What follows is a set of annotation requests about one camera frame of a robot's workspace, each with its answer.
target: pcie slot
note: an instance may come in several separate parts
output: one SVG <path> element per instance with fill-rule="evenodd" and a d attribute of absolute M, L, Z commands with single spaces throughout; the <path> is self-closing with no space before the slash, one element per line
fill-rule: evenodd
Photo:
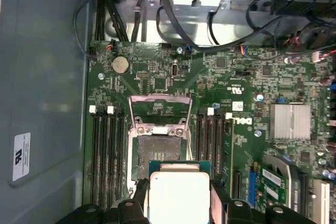
<path fill-rule="evenodd" d="M 224 116 L 217 114 L 215 118 L 215 145 L 213 165 L 215 174 L 221 174 L 223 169 L 223 137 L 224 137 Z"/>
<path fill-rule="evenodd" d="M 300 214 L 308 217 L 309 215 L 309 177 L 308 174 L 301 174 L 301 205 Z"/>
<path fill-rule="evenodd" d="M 242 198 L 242 173 L 238 170 L 233 171 L 233 188 L 232 188 L 232 199 Z"/>
<path fill-rule="evenodd" d="M 248 180 L 248 202 L 254 206 L 256 204 L 256 184 L 257 184 L 257 174 L 250 170 L 249 180 Z"/>

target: white label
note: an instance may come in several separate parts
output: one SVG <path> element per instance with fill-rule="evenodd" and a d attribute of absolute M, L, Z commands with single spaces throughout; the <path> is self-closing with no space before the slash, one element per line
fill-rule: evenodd
<path fill-rule="evenodd" d="M 14 137 L 13 181 L 29 173 L 30 133 Z"/>
<path fill-rule="evenodd" d="M 266 188 L 266 192 L 270 195 L 270 196 L 272 196 L 274 199 L 276 199 L 276 200 L 278 200 L 279 199 L 279 195 L 275 192 L 275 191 L 273 191 L 271 188 L 269 188 L 269 187 L 267 187 L 267 186 L 265 186 L 265 188 Z"/>
<path fill-rule="evenodd" d="M 244 102 L 232 102 L 232 111 L 244 111 Z"/>
<path fill-rule="evenodd" d="M 269 171 L 263 169 L 263 176 L 265 178 L 268 178 L 270 181 L 272 181 L 274 184 L 281 186 L 281 179 L 274 174 L 270 173 Z"/>
<path fill-rule="evenodd" d="M 232 94 L 242 94 L 244 91 L 244 88 L 240 87 L 227 87 L 227 90 L 231 90 Z"/>
<path fill-rule="evenodd" d="M 252 118 L 233 118 L 236 124 L 252 125 Z"/>

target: blue capacitor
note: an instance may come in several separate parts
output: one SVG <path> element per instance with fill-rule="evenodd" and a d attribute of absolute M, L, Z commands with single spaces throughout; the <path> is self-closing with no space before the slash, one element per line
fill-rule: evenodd
<path fill-rule="evenodd" d="M 278 98 L 278 103 L 280 103 L 280 104 L 286 103 L 286 99 L 284 97 L 279 97 Z"/>
<path fill-rule="evenodd" d="M 329 173 L 328 179 L 335 180 L 336 179 L 336 174 L 335 173 Z"/>
<path fill-rule="evenodd" d="M 330 86 L 329 86 L 330 90 L 335 91 L 336 90 L 336 82 L 333 82 Z"/>

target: connector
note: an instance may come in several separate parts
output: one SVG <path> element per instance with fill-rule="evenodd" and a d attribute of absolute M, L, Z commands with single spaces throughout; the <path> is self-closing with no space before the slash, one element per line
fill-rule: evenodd
<path fill-rule="evenodd" d="M 314 180 L 313 221 L 317 224 L 329 224 L 330 184 L 319 179 Z"/>
<path fill-rule="evenodd" d="M 250 202 L 252 206 L 256 204 L 256 179 L 257 174 L 251 170 L 248 179 L 248 202 Z"/>

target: screw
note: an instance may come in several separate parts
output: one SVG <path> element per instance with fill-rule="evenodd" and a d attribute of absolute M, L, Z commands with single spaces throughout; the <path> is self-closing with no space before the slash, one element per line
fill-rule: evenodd
<path fill-rule="evenodd" d="M 254 131 L 254 136 L 260 137 L 263 133 L 260 130 L 255 130 Z"/>
<path fill-rule="evenodd" d="M 221 10 L 224 10 L 226 8 L 226 3 L 222 3 L 221 5 L 220 5 L 220 9 Z"/>
<path fill-rule="evenodd" d="M 237 207 L 242 207 L 243 206 L 243 203 L 241 201 L 235 201 L 234 204 L 237 206 Z"/>
<path fill-rule="evenodd" d="M 275 208 L 273 208 L 273 211 L 274 211 L 274 212 L 277 212 L 278 214 L 283 214 L 283 209 L 280 208 L 280 207 L 275 207 Z"/>
<path fill-rule="evenodd" d="M 319 163 L 319 165 L 326 165 L 326 164 L 327 164 L 327 161 L 326 161 L 325 159 L 323 159 L 323 158 L 320 158 L 320 159 L 318 160 L 318 163 Z"/>
<path fill-rule="evenodd" d="M 138 128 L 137 130 L 138 134 L 143 134 L 145 132 L 143 127 Z"/>
<path fill-rule="evenodd" d="M 86 212 L 94 212 L 95 210 L 95 208 L 89 208 L 88 210 L 86 210 Z"/>
<path fill-rule="evenodd" d="M 98 74 L 98 79 L 99 79 L 99 80 L 103 80 L 103 79 L 105 79 L 105 74 L 103 74 L 103 73 L 99 73 L 99 74 Z"/>
<path fill-rule="evenodd" d="M 176 130 L 176 135 L 177 136 L 182 136 L 183 135 L 183 130 L 182 129 L 177 129 Z"/>
<path fill-rule="evenodd" d="M 150 5 L 150 6 L 154 6 L 154 5 L 155 5 L 154 0 L 149 0 L 149 5 Z"/>
<path fill-rule="evenodd" d="M 214 103 L 212 104 L 212 107 L 213 107 L 214 109 L 219 109 L 219 107 L 221 107 L 221 105 L 220 105 L 219 103 L 217 103 L 217 102 L 214 102 Z"/>
<path fill-rule="evenodd" d="M 176 49 L 176 52 L 180 55 L 181 53 L 183 53 L 183 48 L 182 47 L 178 47 Z"/>

